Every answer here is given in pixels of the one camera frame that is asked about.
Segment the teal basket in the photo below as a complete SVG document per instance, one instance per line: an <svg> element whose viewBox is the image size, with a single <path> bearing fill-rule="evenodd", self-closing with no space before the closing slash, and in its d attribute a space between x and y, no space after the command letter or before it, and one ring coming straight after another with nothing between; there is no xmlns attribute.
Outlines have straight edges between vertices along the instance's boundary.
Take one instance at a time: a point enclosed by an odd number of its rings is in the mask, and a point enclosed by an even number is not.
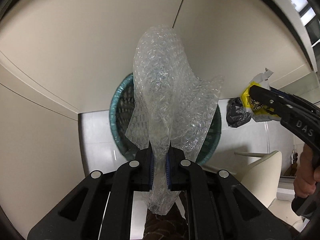
<svg viewBox="0 0 320 240"><path fill-rule="evenodd" d="M126 136L134 110L133 74L128 75L117 88L110 105L110 127L113 139L121 154L128 160L134 159L139 150ZM205 164L213 155L221 136L221 113L219 106L213 116L209 131L204 139L196 163Z"/></svg>

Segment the transparent plastic sheet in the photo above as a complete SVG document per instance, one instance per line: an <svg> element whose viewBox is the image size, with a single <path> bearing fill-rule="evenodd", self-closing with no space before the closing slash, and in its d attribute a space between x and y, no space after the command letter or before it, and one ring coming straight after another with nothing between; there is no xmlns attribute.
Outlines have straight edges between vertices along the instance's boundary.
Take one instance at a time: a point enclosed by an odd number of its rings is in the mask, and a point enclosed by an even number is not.
<svg viewBox="0 0 320 240"><path fill-rule="evenodd" d="M222 77L202 81L192 72L183 45L167 26L141 37L133 65L136 101L127 138L140 149L151 141L155 156L153 190L143 192L148 208L165 215L180 192L167 188L165 157L170 141L195 161L220 96Z"/></svg>

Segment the brown pants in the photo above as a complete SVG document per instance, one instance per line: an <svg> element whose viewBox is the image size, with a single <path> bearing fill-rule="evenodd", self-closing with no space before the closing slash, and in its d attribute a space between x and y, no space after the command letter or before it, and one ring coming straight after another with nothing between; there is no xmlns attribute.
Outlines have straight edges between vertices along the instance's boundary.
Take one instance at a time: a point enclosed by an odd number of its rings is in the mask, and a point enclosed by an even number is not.
<svg viewBox="0 0 320 240"><path fill-rule="evenodd" d="M184 206L186 218L188 218L185 193L181 192L179 197ZM299 232L295 228L283 222L282 220L281 222L289 229L292 238L296 237L299 234ZM147 211L143 240L178 239L188 240L189 231L187 221L181 216L180 210L175 203L168 214L164 216L153 214L150 210Z"/></svg>

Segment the white wall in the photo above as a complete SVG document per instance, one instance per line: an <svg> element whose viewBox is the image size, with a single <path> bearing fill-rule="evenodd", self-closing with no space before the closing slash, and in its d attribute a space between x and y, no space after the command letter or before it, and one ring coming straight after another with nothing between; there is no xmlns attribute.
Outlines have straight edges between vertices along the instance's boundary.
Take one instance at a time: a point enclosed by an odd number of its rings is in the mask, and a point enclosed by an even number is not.
<svg viewBox="0 0 320 240"><path fill-rule="evenodd" d="M269 80L275 88L312 71L287 27L261 0L184 0L174 28L196 75L225 76L221 98L239 96L265 68L274 72Z"/></svg>
<svg viewBox="0 0 320 240"><path fill-rule="evenodd" d="M78 122L0 84L0 204L22 236L83 178Z"/></svg>
<svg viewBox="0 0 320 240"><path fill-rule="evenodd" d="M0 63L68 109L109 109L142 34L182 0L20 0L0 24Z"/></svg>

